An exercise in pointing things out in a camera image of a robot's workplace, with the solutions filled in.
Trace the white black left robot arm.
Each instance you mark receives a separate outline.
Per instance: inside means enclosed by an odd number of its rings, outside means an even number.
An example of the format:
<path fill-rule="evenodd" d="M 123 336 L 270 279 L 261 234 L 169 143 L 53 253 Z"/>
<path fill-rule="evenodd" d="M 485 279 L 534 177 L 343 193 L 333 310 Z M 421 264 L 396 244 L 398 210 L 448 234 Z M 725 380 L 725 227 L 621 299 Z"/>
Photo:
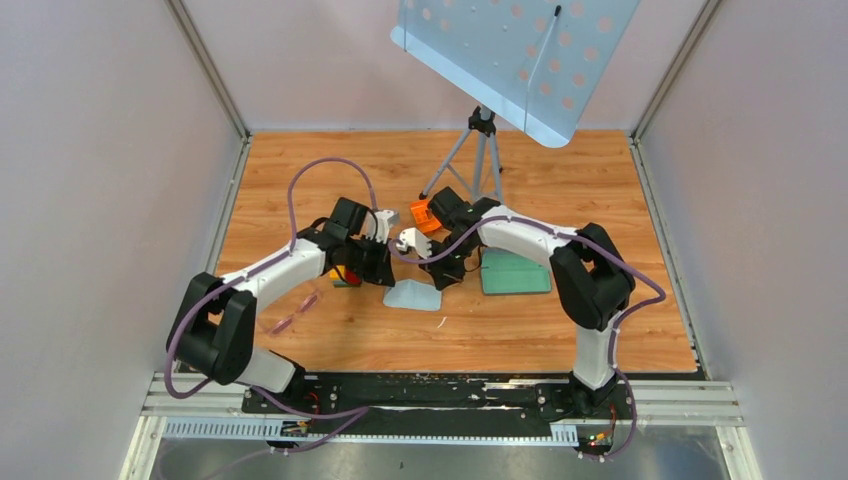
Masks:
<path fill-rule="evenodd" d="M 360 282 L 394 286 L 388 240 L 398 220 L 394 210 L 340 198 L 329 216 L 316 219 L 291 244 L 256 264 L 222 277 L 195 275 L 166 341 L 168 360 L 179 360 L 220 385 L 257 386 L 268 391 L 279 411 L 298 411 L 306 400 L 306 386 L 297 379 L 304 370 L 255 344 L 259 313 L 335 270 Z"/>

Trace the light blue cleaning cloth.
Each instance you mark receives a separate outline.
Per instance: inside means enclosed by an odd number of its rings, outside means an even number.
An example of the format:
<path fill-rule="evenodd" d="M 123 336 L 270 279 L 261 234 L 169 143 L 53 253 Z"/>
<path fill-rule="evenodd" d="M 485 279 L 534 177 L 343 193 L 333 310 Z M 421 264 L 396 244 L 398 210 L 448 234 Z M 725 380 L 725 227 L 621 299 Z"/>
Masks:
<path fill-rule="evenodd" d="M 441 309 L 442 292 L 416 280 L 399 280 L 386 290 L 383 304 L 389 308 L 436 312 Z"/>

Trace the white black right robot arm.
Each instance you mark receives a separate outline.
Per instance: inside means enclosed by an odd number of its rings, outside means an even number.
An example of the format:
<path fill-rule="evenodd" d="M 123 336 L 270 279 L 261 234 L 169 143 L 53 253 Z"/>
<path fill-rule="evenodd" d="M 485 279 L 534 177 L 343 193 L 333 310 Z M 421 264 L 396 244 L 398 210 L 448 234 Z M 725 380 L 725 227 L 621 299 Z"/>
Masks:
<path fill-rule="evenodd" d="M 482 247 L 518 255 L 551 272 L 560 304 L 576 325 L 572 406 L 589 418 L 607 409 L 615 384 L 610 324 L 629 305 L 635 279 L 606 230 L 595 223 L 575 229 L 541 222 L 488 197 L 469 203 L 449 187 L 427 206 L 448 232 L 443 240 L 430 242 L 431 255 L 421 266 L 436 289 L 460 283 L 466 258 Z"/>

